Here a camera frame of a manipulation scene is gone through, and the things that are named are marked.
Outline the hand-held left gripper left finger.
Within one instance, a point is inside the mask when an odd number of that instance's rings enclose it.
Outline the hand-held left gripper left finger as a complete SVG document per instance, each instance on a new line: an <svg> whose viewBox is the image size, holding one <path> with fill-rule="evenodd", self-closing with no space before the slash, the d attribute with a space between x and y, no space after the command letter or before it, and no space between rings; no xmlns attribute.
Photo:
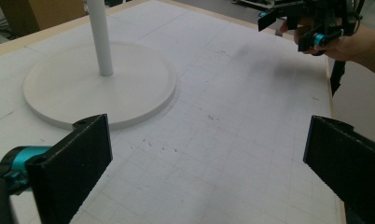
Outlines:
<svg viewBox="0 0 375 224"><path fill-rule="evenodd" d="M25 163L42 224L69 224L112 161L107 115L73 124L73 131Z"/></svg>

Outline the white hook stand rack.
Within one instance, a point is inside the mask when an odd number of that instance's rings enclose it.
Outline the white hook stand rack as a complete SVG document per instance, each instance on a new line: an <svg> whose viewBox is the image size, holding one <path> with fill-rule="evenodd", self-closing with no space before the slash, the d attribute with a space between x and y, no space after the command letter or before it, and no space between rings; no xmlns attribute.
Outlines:
<svg viewBox="0 0 375 224"><path fill-rule="evenodd" d="M156 116L173 99L177 76L157 51L109 41L104 4L88 0L94 39L54 53L26 75L25 101L45 122L64 129L106 114L109 129L124 129Z"/></svg>

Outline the brown cardboard box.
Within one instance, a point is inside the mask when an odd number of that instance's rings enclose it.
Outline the brown cardboard box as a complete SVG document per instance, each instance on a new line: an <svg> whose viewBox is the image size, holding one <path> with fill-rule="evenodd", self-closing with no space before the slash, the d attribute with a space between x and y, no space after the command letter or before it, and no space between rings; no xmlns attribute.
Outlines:
<svg viewBox="0 0 375 224"><path fill-rule="evenodd" d="M0 8L11 30L19 36L86 15L83 0L0 0Z"/></svg>

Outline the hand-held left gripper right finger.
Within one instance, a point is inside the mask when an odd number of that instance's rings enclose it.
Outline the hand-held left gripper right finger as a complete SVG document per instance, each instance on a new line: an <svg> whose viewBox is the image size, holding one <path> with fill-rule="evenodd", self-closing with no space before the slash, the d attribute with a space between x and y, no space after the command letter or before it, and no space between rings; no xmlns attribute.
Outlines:
<svg viewBox="0 0 375 224"><path fill-rule="evenodd" d="M350 124L313 116L303 161L365 224L375 224L375 142Z"/></svg>

